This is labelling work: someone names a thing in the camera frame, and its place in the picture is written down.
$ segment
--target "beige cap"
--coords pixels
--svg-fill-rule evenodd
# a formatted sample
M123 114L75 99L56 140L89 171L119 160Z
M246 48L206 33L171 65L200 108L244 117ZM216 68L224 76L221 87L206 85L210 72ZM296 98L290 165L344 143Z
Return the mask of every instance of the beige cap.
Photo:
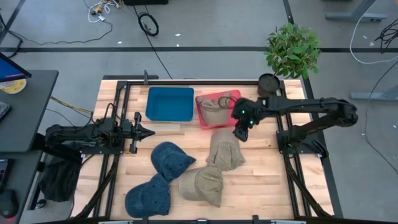
M184 172L178 178L178 189L187 200L207 201L221 206L223 176L216 167L202 167Z
M207 166L220 170L233 170L244 162L238 139L229 128L215 131L211 136L210 155L206 159Z
M228 103L231 93L224 93L222 98L211 100L206 97L198 97L200 113L207 126L225 124L228 122Z

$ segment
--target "potted plant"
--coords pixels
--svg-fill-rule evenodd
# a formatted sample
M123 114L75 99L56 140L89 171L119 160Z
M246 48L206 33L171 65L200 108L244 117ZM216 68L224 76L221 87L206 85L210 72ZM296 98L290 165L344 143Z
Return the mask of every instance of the potted plant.
M259 79L259 87L265 93L279 89L280 82L276 75L286 78L303 76L307 79L310 70L318 73L319 40L311 29L288 23L279 30L275 28L267 40L269 46L264 54L274 74L263 74Z

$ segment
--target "cable bundle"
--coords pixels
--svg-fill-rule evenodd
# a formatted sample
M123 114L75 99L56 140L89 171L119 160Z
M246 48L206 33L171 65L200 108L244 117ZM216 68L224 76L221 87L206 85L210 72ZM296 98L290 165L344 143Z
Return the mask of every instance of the cable bundle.
M390 46L391 42L398 37L398 29L395 29L394 26L398 25L398 19L396 19L394 22L392 22L390 25L388 25L386 28L384 28L381 33L380 36L376 39L374 39L374 41L377 40L381 40L380 42L380 53L384 54L388 48L388 46Z
M101 0L99 3L94 4L92 6L88 6L86 4L87 8L88 8L88 22L90 23L95 23L95 22L99 22L99 21L104 21L104 19L101 19L100 17L102 16L102 10L104 9L105 12L107 14L109 14L111 12L111 9L109 8L109 6L115 6L116 8L120 8L121 7L121 0L119 2L113 1L113 0ZM98 19L95 21L92 21L90 19L90 16L97 16L98 15Z

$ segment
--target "blue denim cap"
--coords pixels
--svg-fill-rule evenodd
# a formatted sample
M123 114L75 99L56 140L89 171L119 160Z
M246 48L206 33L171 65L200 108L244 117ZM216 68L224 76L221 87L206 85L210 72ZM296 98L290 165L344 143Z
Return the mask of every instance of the blue denim cap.
M156 171L168 181L179 177L196 159L186 155L182 149L171 142L163 142L155 147L150 159Z
M127 213L134 218L168 215L170 210L169 183L156 174L149 182L131 189L124 201Z

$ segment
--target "baseball cap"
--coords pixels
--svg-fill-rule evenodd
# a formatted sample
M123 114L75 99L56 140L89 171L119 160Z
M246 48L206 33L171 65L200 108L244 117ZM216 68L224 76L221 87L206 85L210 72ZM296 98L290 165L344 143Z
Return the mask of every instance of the baseball cap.
M160 174L131 189L124 201L127 213L134 218L168 215L170 210L169 183Z
M231 93L225 93L221 99L217 98L215 100L211 100L207 97L197 98L197 102L200 105L201 117L207 126L228 122L228 97L230 96Z
M150 159L156 171L168 181L179 177L196 159L188 156L171 142L163 142L155 147Z
M217 167L188 170L178 178L178 191L187 200L207 201L220 207L223 176Z
M215 131L211 136L210 155L206 159L207 166L220 170L233 170L245 161L242 156L238 139L229 128Z

